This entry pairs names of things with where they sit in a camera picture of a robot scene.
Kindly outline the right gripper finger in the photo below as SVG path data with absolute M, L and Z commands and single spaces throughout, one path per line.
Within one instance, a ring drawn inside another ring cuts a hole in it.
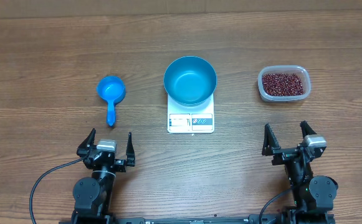
M 306 121 L 302 121 L 300 123 L 300 127 L 302 130 L 303 138 L 305 138 L 308 135 L 316 135 L 316 132 L 310 127 L 310 125 Z
M 270 124 L 267 123 L 264 126 L 264 143 L 262 146 L 262 155 L 263 156 L 273 156 L 275 153 L 274 151 L 279 150 L 280 145 L 275 137 Z

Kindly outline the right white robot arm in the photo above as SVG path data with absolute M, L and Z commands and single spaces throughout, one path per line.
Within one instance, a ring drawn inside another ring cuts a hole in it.
M 263 156 L 272 156 L 272 165 L 283 165 L 290 188 L 270 199 L 261 209 L 259 223 L 334 223 L 328 212 L 333 210 L 338 183 L 331 177 L 313 175 L 310 163 L 324 153 L 326 139 L 317 134 L 306 121 L 300 123 L 303 140 L 293 148 L 281 148 L 270 124 L 264 126 Z M 291 193 L 294 206 L 285 207 L 277 215 L 264 215 L 278 198 Z

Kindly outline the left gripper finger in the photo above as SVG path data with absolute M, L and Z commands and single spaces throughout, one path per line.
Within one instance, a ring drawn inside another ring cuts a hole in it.
M 83 142 L 78 146 L 78 150 L 89 150 L 90 146 L 93 145 L 95 140 L 96 129 L 93 128 L 90 134 L 83 140 Z
M 135 151 L 134 151 L 133 144 L 132 144 L 132 133 L 131 132 L 128 133 L 126 156 L 127 156 L 127 159 L 126 159 L 127 162 L 135 162 Z

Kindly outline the blue plastic measuring scoop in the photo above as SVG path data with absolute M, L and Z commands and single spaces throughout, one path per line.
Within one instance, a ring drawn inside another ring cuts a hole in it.
M 115 105 L 125 98 L 125 84 L 119 77 L 107 76 L 99 81 L 96 90 L 98 96 L 107 103 L 107 124 L 114 126 L 116 121 Z

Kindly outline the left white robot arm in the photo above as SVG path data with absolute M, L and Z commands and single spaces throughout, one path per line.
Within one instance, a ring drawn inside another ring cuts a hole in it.
M 70 221 L 73 224 L 115 223 L 114 215 L 108 210 L 116 173 L 125 172 L 136 162 L 131 133 L 128 133 L 126 159 L 116 158 L 115 140 L 101 139 L 95 144 L 95 134 L 96 130 L 91 130 L 77 148 L 77 155 L 92 174 L 78 180 L 73 187 L 75 205 Z

